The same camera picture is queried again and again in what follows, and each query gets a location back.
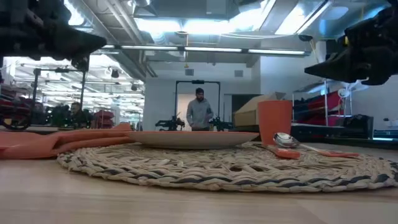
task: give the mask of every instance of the white plate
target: white plate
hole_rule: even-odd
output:
[[[258,133],[212,131],[133,131],[129,137],[165,149],[221,149],[253,140]]]

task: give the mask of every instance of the orange cup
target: orange cup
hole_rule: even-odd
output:
[[[263,145],[275,145],[275,133],[290,134],[292,128],[292,107],[289,100],[263,101],[258,104],[258,117]]]

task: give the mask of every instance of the orange napkin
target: orange napkin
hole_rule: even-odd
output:
[[[23,132],[0,132],[0,159],[39,159],[82,147],[104,147],[134,142],[127,136],[130,125],[113,129],[80,129],[49,135]]]

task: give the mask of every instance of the gray sweater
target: gray sweater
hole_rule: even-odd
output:
[[[213,111],[206,99],[199,102],[197,99],[192,100],[188,104],[187,121],[193,128],[209,127],[209,120],[213,118]]]

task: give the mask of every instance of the round placemat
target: round placemat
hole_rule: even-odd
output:
[[[280,159],[253,144],[232,149],[153,149],[137,144],[78,149],[58,155],[69,170],[139,185],[243,192],[338,192],[398,187],[398,163],[360,155],[325,157],[299,149]]]

